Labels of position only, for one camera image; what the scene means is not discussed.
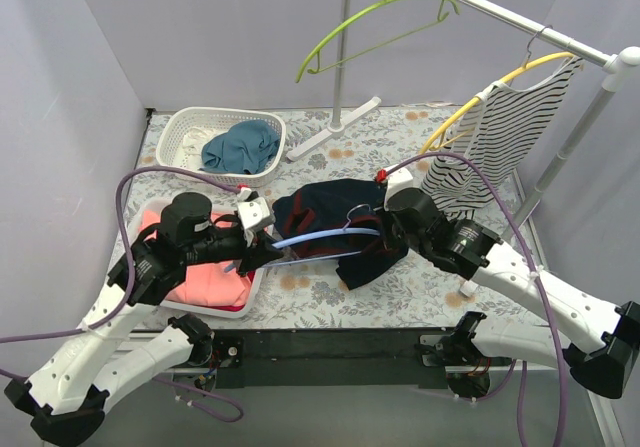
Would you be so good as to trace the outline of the blue hanger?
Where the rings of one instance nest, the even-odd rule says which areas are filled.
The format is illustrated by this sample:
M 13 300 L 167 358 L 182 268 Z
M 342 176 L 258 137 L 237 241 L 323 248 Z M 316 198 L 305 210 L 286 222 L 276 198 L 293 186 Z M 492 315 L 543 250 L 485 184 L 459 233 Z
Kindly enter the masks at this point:
M 330 237 L 347 236 L 347 235 L 368 235 L 368 236 L 376 236 L 376 237 L 381 236 L 379 229 L 352 226 L 353 224 L 353 219 L 351 218 L 352 212 L 356 212 L 357 210 L 364 207 L 367 207 L 367 209 L 371 211 L 371 208 L 368 204 L 356 205 L 350 211 L 348 211 L 348 213 L 346 214 L 347 220 L 345 224 L 340 228 L 326 229 L 326 230 L 311 232 L 307 234 L 300 234 L 288 239 L 278 240 L 276 241 L 275 246 L 277 248 L 280 248 L 281 250 L 284 250 L 285 248 L 292 247 L 305 242 L 311 242 L 314 240 L 325 239 Z M 237 272 L 237 262 L 238 261 L 234 261 L 234 263 L 228 264 L 224 268 L 224 272 L 229 273 L 232 270 L 235 270 Z

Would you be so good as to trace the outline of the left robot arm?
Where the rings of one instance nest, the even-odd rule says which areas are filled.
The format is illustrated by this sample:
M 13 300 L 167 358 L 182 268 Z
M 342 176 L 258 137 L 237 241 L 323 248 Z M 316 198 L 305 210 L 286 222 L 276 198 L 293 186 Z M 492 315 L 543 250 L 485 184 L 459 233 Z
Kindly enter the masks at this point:
M 38 371 L 12 380 L 9 401 L 31 418 L 38 437 L 54 446 L 79 446 L 100 427 L 108 411 L 164 370 L 205 365 L 214 333 L 193 314 L 172 317 L 167 327 L 119 359 L 113 353 L 165 297 L 186 280 L 190 266 L 231 261 L 247 274 L 281 258 L 266 229 L 275 221 L 266 200 L 247 190 L 235 210 L 217 219 L 204 195 L 177 195 L 160 219 L 142 229 L 84 317 L 81 332 L 67 340 Z

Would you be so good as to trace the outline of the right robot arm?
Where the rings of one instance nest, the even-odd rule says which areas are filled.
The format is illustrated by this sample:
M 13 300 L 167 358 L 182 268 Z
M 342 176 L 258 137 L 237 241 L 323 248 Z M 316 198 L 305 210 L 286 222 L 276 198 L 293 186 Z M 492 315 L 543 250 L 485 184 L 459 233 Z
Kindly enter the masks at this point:
M 484 315 L 466 314 L 452 340 L 460 362 L 511 357 L 553 366 L 563 359 L 582 387 L 621 398 L 639 358 L 638 303 L 598 299 L 529 266 L 497 233 L 471 220 L 447 219 L 418 188 L 387 189 L 380 214 L 387 243 L 403 243 L 437 269 L 500 293 L 558 332 L 521 334 Z

